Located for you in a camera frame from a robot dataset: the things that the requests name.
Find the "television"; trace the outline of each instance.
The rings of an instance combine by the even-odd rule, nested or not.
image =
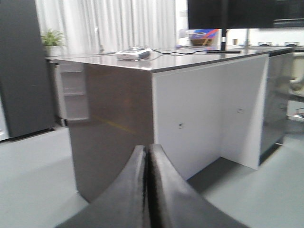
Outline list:
[[[304,27],[304,0],[275,0],[275,27]]]
[[[227,1],[227,29],[273,28],[276,0],[188,0],[189,29],[221,29]]]

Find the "gray floor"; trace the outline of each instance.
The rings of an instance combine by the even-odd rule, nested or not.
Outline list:
[[[218,159],[189,180],[209,202],[251,228],[304,228],[304,125],[255,171]]]
[[[53,228],[87,204],[67,128],[0,143],[0,228]]]
[[[304,228],[302,129],[257,171],[220,159],[190,183],[252,228]],[[75,187],[67,128],[0,143],[0,228],[53,228],[86,205]]]

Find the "kitchen island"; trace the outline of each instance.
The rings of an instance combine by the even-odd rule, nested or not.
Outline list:
[[[80,194],[95,199],[137,144],[161,144],[184,179],[219,157],[258,169],[261,155],[282,142],[292,52],[57,60],[77,116],[67,123]],[[83,73],[69,74],[75,66]]]

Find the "reflective metal panel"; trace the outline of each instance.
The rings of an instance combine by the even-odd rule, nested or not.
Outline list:
[[[153,143],[150,71],[87,64],[89,118],[69,121],[77,188],[94,200],[135,145]]]
[[[285,133],[292,61],[292,53],[269,58],[261,153],[279,141]]]

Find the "plant pot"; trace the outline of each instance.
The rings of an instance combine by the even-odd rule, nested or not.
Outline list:
[[[46,48],[46,56],[47,57],[56,57],[58,56],[58,46],[45,46]]]

